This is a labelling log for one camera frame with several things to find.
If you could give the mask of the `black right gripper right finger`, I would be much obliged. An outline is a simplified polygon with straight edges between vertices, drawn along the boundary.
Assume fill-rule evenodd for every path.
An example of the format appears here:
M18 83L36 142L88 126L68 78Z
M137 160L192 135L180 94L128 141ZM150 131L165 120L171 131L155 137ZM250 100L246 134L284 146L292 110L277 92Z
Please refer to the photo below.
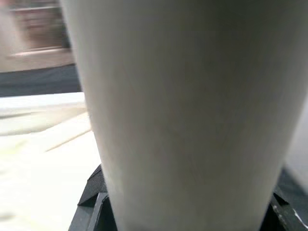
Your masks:
M262 231L307 231L308 226L276 186L261 224Z

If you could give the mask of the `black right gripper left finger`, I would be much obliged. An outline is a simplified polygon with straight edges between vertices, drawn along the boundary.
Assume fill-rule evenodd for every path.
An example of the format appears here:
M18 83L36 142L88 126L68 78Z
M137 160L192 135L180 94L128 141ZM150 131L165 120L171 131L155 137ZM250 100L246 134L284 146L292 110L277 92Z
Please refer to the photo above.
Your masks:
M69 226L70 231L116 231L102 167L99 165L88 178L77 209Z

